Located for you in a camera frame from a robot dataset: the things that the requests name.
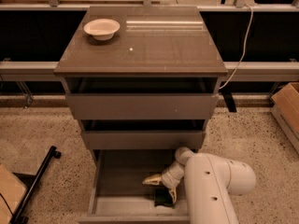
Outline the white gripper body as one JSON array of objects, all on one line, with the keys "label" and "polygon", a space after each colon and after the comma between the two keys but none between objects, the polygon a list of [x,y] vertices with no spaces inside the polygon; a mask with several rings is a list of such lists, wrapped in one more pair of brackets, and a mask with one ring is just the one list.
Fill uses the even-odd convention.
[{"label": "white gripper body", "polygon": [[162,172],[162,183],[168,189],[175,189],[184,176],[184,166],[178,161],[174,161],[167,169]]}]

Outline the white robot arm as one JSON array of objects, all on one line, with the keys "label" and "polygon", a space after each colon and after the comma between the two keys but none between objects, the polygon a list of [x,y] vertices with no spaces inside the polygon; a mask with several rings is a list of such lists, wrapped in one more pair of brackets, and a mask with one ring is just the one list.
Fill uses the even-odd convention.
[{"label": "white robot arm", "polygon": [[239,224],[230,196],[247,194],[256,185],[256,175],[248,164],[194,153],[187,147],[178,148],[175,161],[168,168],[142,183],[164,185],[175,203],[181,179],[184,179],[190,224]]}]

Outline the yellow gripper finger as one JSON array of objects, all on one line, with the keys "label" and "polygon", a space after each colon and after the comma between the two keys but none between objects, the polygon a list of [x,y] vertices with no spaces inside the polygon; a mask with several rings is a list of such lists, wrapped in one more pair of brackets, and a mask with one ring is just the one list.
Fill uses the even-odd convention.
[{"label": "yellow gripper finger", "polygon": [[143,185],[159,186],[162,184],[162,176],[160,174],[151,175],[142,181]]},{"label": "yellow gripper finger", "polygon": [[168,190],[171,198],[172,198],[172,203],[176,203],[177,202],[177,189],[176,188],[171,188]]}]

